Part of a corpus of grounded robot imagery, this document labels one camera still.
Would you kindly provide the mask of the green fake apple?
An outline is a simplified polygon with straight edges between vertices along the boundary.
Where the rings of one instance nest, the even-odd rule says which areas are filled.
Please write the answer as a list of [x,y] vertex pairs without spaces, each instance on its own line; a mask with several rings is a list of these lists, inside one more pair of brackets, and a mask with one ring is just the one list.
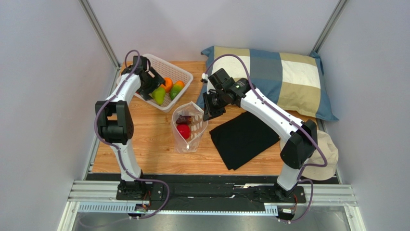
[[158,104],[162,105],[164,100],[165,100],[165,95],[166,95],[166,90],[163,87],[158,87],[155,89],[152,93],[151,96],[153,100]]

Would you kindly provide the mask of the clear zip top bag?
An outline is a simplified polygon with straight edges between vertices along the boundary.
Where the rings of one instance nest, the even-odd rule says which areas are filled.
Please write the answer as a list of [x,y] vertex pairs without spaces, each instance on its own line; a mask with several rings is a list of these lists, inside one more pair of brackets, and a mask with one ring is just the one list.
[[174,147],[178,153],[196,152],[208,122],[203,120],[204,111],[194,102],[186,103],[174,110],[171,129]]

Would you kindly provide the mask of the orange fake orange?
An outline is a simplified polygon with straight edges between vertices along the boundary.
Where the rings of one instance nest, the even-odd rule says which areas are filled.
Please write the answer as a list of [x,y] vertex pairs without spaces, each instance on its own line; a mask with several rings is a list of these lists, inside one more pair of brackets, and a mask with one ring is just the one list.
[[165,83],[162,84],[160,87],[162,87],[165,90],[165,92],[170,92],[172,87],[173,87],[172,79],[169,78],[169,77],[165,77],[164,81],[165,81]]

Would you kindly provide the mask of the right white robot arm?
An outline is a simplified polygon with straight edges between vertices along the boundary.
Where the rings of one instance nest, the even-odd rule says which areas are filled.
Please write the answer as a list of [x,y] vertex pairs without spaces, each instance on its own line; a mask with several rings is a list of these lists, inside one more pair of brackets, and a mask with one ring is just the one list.
[[203,94],[205,121],[223,115],[225,107],[231,104],[250,112],[279,135],[285,143],[280,153],[284,167],[276,187],[283,193],[292,192],[300,180],[303,166],[318,147],[316,123],[285,112],[248,79],[235,81],[223,68],[210,76],[202,74],[202,81],[208,84]]

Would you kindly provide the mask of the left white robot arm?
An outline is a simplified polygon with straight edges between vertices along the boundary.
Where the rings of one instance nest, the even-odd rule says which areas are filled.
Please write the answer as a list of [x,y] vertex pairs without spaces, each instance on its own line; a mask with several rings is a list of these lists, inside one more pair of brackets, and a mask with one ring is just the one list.
[[118,191],[122,195],[141,198],[147,193],[141,177],[142,170],[133,152],[134,124],[128,105],[135,93],[146,101],[151,100],[154,90],[164,83],[165,80],[152,68],[150,60],[137,55],[132,65],[122,72],[114,92],[106,100],[95,104],[94,130],[98,139],[111,146],[117,157],[121,169]]

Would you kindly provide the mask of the green orange fake mango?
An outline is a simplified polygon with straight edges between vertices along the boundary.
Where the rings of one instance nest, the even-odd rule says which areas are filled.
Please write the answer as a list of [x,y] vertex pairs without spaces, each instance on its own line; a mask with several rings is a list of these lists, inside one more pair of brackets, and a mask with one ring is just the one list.
[[172,86],[172,88],[171,88],[171,90],[170,90],[170,93],[169,93],[169,95],[170,95],[170,98],[172,99],[172,100],[174,100],[176,97],[177,97],[177,95],[183,90],[183,88],[185,87],[185,84],[184,84],[184,82],[182,82],[182,81],[176,81],[174,84],[173,84],[173,86]]

